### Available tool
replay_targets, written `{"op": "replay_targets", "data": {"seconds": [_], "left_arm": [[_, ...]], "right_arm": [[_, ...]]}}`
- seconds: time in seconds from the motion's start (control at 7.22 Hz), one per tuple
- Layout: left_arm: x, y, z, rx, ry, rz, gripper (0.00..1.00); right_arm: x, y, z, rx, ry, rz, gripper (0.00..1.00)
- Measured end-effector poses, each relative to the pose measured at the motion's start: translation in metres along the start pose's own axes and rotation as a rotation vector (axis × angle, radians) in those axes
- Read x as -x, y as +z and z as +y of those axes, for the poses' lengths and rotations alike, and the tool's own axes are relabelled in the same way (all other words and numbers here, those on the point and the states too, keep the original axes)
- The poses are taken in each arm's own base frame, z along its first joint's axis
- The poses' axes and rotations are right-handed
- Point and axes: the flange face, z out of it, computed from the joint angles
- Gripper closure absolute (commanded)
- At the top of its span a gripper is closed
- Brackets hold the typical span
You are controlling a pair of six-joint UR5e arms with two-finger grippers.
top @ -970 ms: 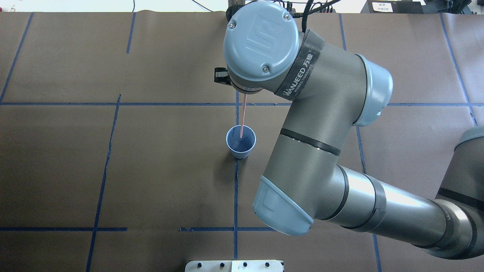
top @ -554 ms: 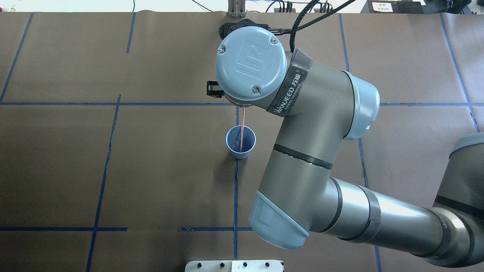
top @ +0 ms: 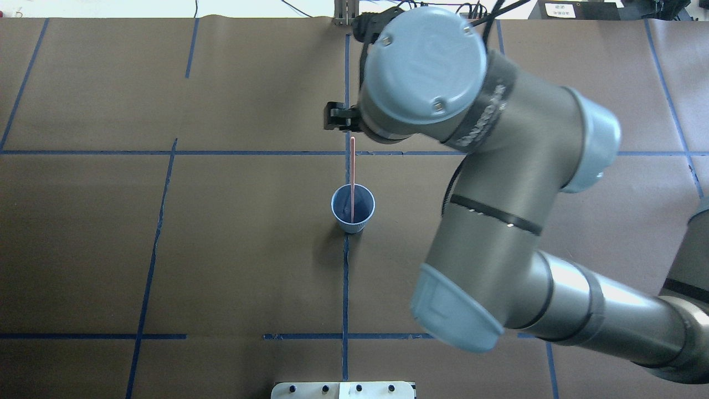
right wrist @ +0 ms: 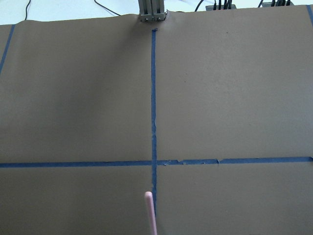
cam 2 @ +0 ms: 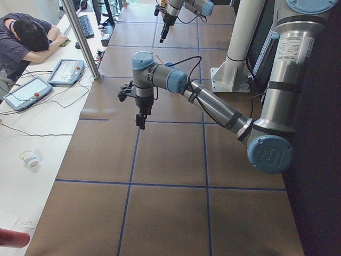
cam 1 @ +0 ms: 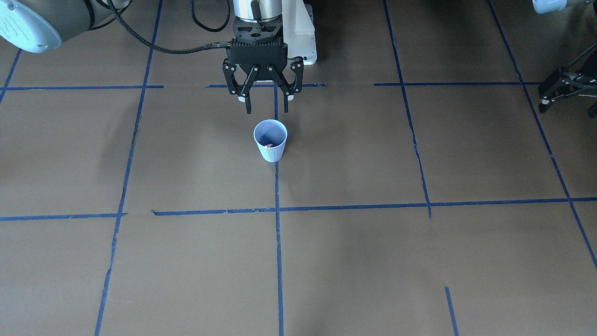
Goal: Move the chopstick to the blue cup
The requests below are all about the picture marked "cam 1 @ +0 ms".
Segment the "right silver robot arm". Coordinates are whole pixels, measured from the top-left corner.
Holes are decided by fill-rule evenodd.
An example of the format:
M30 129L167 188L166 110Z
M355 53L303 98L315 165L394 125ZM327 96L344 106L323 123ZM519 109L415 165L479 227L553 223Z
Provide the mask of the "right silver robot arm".
M3 0L0 8L1 36L30 53L45 53L62 46L83 32L98 30L119 21L137 41L169 55L190 55L212 49L225 49L222 72L229 93L245 104L251 113L250 91L255 82L271 80L288 102L303 87L305 58L290 57L284 40L284 21L280 0L227 0L224 24L211 28L196 17L190 1L193 22L209 32L220 32L233 18L234 37L190 49L167 49L143 38L124 21L122 14L129 0Z

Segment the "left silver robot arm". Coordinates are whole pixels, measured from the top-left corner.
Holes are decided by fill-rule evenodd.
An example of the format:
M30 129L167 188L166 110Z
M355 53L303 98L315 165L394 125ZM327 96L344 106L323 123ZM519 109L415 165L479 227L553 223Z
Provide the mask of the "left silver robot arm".
M595 0L534 0L532 3L538 14L562 11L580 4L591 4L593 12L597 12ZM567 66L556 68L539 85L539 113L545 113L553 104L564 98L596 98L596 46L597 43L593 43Z

